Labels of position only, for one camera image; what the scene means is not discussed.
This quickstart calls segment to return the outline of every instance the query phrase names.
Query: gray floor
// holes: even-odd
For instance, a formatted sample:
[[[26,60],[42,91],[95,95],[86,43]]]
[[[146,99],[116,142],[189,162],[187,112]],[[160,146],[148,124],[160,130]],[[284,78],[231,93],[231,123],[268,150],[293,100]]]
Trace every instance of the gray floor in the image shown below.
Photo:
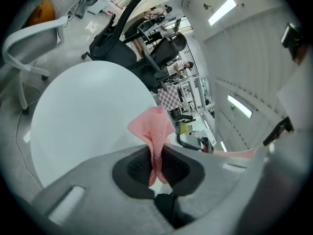
[[[65,43],[59,49],[39,58],[37,67],[50,71],[47,81],[36,74],[23,74],[29,115],[21,114],[17,95],[17,81],[13,80],[0,95],[0,169],[10,189],[31,201],[43,188],[36,174],[27,133],[37,101],[51,81],[68,68],[83,62],[82,53],[88,50],[95,35],[109,22],[103,14],[87,13],[84,18],[73,18],[65,30]]]

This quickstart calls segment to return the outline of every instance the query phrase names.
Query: yellow object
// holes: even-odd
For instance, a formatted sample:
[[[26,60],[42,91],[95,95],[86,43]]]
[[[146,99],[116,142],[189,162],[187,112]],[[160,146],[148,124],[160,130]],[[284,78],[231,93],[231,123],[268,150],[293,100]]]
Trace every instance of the yellow object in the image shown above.
[[[54,19],[54,10],[51,2],[49,0],[43,0],[29,16],[25,26],[28,27],[35,24],[41,24]]]
[[[180,124],[180,134],[189,134],[188,133],[188,126],[186,123]]]

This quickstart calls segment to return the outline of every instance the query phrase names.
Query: pink cloth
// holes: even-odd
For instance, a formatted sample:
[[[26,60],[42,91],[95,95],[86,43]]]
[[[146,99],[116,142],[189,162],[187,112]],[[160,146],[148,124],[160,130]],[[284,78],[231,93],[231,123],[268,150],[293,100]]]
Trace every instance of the pink cloth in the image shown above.
[[[149,108],[133,119],[129,123],[128,129],[146,142],[150,148],[153,169],[150,174],[149,186],[155,183],[157,177],[166,184],[167,181],[162,173],[161,152],[163,145],[170,143],[167,137],[174,132],[166,110],[161,106]]]

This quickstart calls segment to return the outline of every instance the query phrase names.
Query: white round table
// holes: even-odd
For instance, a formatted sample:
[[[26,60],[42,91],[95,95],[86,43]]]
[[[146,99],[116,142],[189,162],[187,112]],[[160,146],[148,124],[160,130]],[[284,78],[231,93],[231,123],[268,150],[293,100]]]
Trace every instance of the white round table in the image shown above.
[[[44,187],[95,156],[144,144],[129,122],[156,106],[133,73],[110,62],[78,64],[41,96],[31,123],[31,154]],[[170,136],[176,143],[176,135]]]

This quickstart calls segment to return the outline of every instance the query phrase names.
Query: checkerboard pattern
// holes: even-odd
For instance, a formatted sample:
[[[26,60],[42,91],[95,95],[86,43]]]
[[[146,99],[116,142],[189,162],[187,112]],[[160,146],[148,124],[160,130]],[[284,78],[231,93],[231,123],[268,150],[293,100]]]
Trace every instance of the checkerboard pattern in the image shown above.
[[[161,102],[161,106],[163,106],[167,111],[171,111],[181,106],[181,102],[175,86],[168,86],[167,90],[168,92],[164,89],[159,89],[158,98]]]

